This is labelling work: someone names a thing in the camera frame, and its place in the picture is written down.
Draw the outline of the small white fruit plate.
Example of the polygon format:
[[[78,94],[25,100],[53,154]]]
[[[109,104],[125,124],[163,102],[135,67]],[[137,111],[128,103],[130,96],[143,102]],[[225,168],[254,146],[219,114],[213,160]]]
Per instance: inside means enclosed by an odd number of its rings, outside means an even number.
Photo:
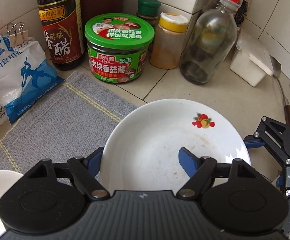
[[[164,99],[128,114],[109,136],[100,180],[116,190],[178,191],[189,176],[178,161],[180,148],[220,163],[250,162],[234,126],[214,109],[195,101]]]

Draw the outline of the grey blue kitchen towel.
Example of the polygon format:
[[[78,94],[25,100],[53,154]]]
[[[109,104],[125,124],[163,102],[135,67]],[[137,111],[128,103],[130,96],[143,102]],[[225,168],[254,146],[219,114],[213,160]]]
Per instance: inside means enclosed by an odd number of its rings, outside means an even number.
[[[136,106],[74,72],[27,111],[0,140],[0,170],[26,173],[38,161],[64,163],[105,146]]]

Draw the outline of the white plastic container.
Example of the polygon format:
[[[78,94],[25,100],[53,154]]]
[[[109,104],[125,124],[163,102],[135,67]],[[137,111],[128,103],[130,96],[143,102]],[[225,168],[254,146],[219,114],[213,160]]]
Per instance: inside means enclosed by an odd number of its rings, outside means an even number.
[[[253,38],[242,28],[229,68],[252,87],[256,87],[266,75],[273,75],[267,48],[259,39]]]

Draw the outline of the metal spatula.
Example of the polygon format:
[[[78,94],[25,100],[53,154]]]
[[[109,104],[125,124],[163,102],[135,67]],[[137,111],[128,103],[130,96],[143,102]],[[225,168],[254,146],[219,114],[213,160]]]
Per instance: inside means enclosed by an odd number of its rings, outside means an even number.
[[[273,77],[276,79],[278,86],[280,88],[282,97],[283,97],[285,122],[288,126],[290,126],[290,104],[289,104],[288,99],[284,93],[284,89],[283,89],[281,81],[279,79],[279,77],[281,75],[281,64],[272,55],[270,56],[270,59],[271,59],[272,67],[273,67]]]

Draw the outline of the clear glass bottle red cap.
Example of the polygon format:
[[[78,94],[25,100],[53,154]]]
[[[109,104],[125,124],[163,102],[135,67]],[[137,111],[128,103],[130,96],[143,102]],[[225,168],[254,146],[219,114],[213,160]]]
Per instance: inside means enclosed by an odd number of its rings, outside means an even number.
[[[220,0],[217,8],[198,18],[179,63],[187,81],[204,85],[212,79],[236,41],[234,14],[241,4],[242,0]]]

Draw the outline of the white blue salt bag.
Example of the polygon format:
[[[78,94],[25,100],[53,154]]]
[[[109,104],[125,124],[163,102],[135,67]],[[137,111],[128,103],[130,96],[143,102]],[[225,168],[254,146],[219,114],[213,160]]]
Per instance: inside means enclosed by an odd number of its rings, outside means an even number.
[[[13,47],[9,38],[0,36],[0,105],[11,124],[62,82],[38,41]]]

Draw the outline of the yellow lid spice jar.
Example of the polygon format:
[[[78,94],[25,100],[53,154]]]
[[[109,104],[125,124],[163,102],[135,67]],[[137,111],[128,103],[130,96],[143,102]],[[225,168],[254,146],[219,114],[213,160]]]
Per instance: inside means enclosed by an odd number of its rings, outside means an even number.
[[[178,66],[189,20],[183,15],[161,12],[150,57],[150,63],[161,69]]]

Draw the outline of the green lid sauce jar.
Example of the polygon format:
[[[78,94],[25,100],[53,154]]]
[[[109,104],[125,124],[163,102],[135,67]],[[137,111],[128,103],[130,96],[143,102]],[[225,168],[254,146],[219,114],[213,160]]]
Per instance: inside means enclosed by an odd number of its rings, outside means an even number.
[[[154,28],[136,16],[108,13],[85,24],[93,76],[107,83],[127,83],[143,73]]]

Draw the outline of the metal binder clips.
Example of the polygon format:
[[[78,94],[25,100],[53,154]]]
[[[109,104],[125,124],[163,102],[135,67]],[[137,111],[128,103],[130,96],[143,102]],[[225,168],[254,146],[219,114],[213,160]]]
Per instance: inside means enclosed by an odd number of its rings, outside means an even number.
[[[20,46],[29,41],[28,31],[24,30],[24,26],[24,22],[7,25],[8,38],[12,47]]]

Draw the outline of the green lid small jar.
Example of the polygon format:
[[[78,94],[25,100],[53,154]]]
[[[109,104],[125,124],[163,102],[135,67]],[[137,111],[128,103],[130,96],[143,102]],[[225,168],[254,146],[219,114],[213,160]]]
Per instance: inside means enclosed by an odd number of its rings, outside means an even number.
[[[157,0],[138,0],[137,3],[136,16],[148,22],[154,28],[158,20],[161,2]]]

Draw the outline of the dark vinegar bottle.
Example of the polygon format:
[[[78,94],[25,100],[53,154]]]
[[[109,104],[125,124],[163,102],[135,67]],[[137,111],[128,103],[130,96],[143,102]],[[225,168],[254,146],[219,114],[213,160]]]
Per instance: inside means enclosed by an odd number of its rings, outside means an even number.
[[[85,53],[80,0],[37,0],[37,4],[52,63],[61,71],[76,68]]]

